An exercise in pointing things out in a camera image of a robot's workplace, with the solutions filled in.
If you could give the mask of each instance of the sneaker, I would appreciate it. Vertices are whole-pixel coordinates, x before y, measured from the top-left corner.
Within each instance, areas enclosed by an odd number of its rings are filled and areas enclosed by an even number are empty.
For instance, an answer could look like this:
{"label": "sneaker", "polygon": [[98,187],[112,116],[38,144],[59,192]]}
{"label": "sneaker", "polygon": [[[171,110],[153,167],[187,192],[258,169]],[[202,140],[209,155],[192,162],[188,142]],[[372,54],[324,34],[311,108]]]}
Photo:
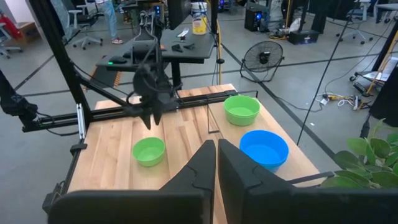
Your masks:
{"label": "sneaker", "polygon": [[119,39],[119,37],[118,37],[118,38],[112,40],[112,44],[123,44],[123,40]]}

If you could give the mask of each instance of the blue bowl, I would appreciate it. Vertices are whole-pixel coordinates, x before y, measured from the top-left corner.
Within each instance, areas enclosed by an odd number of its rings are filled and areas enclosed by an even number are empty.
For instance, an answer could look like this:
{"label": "blue bowl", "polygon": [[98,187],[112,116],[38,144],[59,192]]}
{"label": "blue bowl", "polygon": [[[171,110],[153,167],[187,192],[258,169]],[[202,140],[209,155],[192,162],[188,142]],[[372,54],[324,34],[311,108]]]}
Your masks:
{"label": "blue bowl", "polygon": [[241,138],[239,148],[271,172],[276,172],[289,155],[289,147],[285,140],[275,133],[264,130],[246,133]]}

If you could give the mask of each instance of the box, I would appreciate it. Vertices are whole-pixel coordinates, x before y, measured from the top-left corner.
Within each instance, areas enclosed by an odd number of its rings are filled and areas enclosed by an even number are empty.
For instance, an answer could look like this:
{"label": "box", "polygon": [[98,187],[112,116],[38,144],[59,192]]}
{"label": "box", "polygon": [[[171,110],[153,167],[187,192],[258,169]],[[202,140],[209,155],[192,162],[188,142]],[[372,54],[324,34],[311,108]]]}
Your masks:
{"label": "box", "polygon": [[20,30],[22,38],[13,40],[13,44],[25,46],[37,39],[40,39],[39,31],[34,22],[19,22],[17,24],[17,28]]}
{"label": "box", "polygon": [[298,45],[298,44],[312,44],[316,43],[318,40],[319,32],[314,30],[309,31],[294,31],[289,34],[289,42]]}

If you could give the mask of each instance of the monitor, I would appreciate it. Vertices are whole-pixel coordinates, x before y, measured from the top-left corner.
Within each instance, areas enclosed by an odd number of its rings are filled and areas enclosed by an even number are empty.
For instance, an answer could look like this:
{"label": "monitor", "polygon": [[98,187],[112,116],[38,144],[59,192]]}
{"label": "monitor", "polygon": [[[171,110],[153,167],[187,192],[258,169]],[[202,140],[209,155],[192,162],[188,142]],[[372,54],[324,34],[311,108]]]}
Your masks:
{"label": "monitor", "polygon": [[191,0],[168,0],[170,29],[177,28],[191,14]]}

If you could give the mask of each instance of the green leaf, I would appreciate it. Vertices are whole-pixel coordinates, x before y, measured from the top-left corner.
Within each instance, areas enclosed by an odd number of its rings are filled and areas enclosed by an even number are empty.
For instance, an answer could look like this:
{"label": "green leaf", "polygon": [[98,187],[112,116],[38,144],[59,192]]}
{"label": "green leaf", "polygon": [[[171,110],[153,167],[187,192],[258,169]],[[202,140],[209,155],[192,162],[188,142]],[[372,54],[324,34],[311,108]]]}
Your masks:
{"label": "green leaf", "polygon": [[392,144],[398,141],[398,133],[392,133],[387,136],[387,142]]}
{"label": "green leaf", "polygon": [[390,151],[391,152],[398,152],[398,146],[392,146]]}
{"label": "green leaf", "polygon": [[376,156],[374,155],[374,152],[369,145],[366,146],[366,158],[368,158],[368,162],[371,165],[376,165]]}
{"label": "green leaf", "polygon": [[365,187],[369,185],[368,179],[348,170],[336,171],[335,174],[340,177],[347,177]]}
{"label": "green leaf", "polygon": [[386,158],[390,153],[390,144],[382,139],[372,138],[370,140],[371,146],[375,155],[380,158]]}
{"label": "green leaf", "polygon": [[395,164],[395,165],[394,165],[394,167],[392,168],[392,172],[393,172],[395,175],[398,175],[398,164]]}
{"label": "green leaf", "polygon": [[365,165],[365,169],[369,172],[379,172],[381,171],[381,167],[374,165]]}
{"label": "green leaf", "polygon": [[366,169],[364,169],[364,168],[352,168],[352,169],[347,169],[347,170],[354,172],[368,180],[370,180],[372,178],[372,175],[368,171],[366,171]]}
{"label": "green leaf", "polygon": [[380,184],[381,187],[385,188],[396,188],[398,187],[398,175],[388,171],[380,171],[372,173],[373,181]]}
{"label": "green leaf", "polygon": [[357,155],[366,156],[368,142],[364,138],[349,138],[347,146]]}
{"label": "green leaf", "polygon": [[351,188],[358,189],[362,188],[357,182],[347,178],[347,177],[332,177],[326,179],[321,187],[343,187],[343,188]]}
{"label": "green leaf", "polygon": [[362,168],[359,159],[348,151],[340,151],[335,155],[335,162],[343,169]]}
{"label": "green leaf", "polygon": [[380,119],[376,125],[372,128],[372,131],[370,132],[370,136],[368,136],[368,138],[375,138],[376,137],[376,133],[379,131],[379,129],[383,126],[383,121],[385,120],[385,118]]}
{"label": "green leaf", "polygon": [[390,156],[386,159],[386,162],[384,163],[384,165],[385,165],[385,166],[391,166],[391,165],[393,165],[394,163],[397,162],[397,159],[398,159],[398,152],[396,152],[396,153],[390,155]]}

